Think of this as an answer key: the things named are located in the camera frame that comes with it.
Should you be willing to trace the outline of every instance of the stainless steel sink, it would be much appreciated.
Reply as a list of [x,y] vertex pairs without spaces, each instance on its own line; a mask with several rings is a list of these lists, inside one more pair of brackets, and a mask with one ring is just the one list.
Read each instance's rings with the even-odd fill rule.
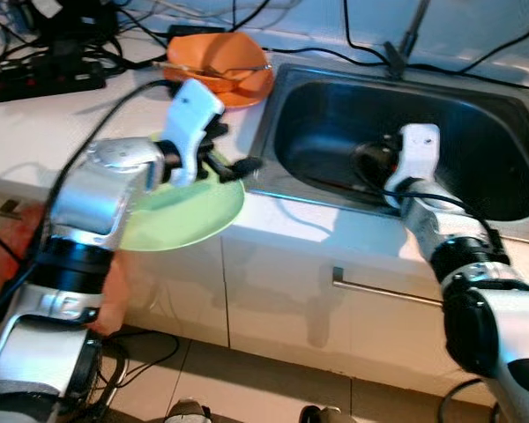
[[280,67],[250,153],[249,190],[395,215],[353,171],[357,146],[408,123],[441,131],[436,178],[488,219],[529,217],[529,113],[515,98],[396,83],[309,66]]

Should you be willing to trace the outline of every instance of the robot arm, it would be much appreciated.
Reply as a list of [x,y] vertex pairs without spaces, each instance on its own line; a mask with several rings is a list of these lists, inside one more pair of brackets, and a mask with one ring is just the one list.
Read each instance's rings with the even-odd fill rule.
[[[455,199],[433,178],[435,125],[407,125],[402,135],[399,167],[386,188]],[[421,165],[410,166],[408,157]],[[418,197],[398,207],[441,286],[449,354],[482,377],[509,421],[529,422],[529,284],[510,267],[499,237],[460,207]]]
[[132,206],[160,184],[177,186],[215,168],[221,182],[240,179],[257,160],[231,167],[212,155],[223,104],[196,80],[169,107],[163,141],[148,137],[92,144],[69,173],[50,214],[51,234],[37,266],[0,323],[0,422],[54,422],[82,404],[95,380],[101,342],[96,320],[102,287]]

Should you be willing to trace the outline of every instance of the white cabinet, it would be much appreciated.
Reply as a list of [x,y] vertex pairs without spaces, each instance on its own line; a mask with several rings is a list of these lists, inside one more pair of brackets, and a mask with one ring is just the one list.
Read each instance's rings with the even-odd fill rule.
[[[232,348],[438,395],[469,377],[445,350],[428,266],[274,235],[224,235],[223,253]],[[339,285],[403,287],[429,301],[337,287],[334,266],[346,270]]]
[[126,323],[227,346],[220,238],[170,251],[124,251]]

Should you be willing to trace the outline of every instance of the orange bag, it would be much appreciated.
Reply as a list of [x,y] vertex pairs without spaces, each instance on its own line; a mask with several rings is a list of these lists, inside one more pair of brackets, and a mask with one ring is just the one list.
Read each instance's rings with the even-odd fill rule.
[[[0,231],[0,237],[18,256],[24,256],[27,246],[39,225],[43,206],[28,204],[19,212],[21,220],[9,221]],[[115,253],[103,288],[104,299],[98,320],[88,327],[102,335],[120,330],[130,298],[130,289],[123,275],[121,258]],[[0,247],[0,289],[4,282],[13,278],[18,264]]]

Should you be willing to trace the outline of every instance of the tile floor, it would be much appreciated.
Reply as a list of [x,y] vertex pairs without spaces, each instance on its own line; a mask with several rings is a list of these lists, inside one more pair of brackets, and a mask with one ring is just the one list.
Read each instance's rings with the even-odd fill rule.
[[[377,383],[351,380],[308,367],[290,365],[189,339],[178,353],[118,390],[106,421],[162,422],[172,404],[194,397],[232,423],[298,423],[309,404],[334,405],[359,423],[434,422],[438,397]],[[161,334],[122,339],[130,368],[158,359],[174,346]],[[115,361],[106,358],[105,375]],[[453,402],[448,421],[488,421],[489,409]]]

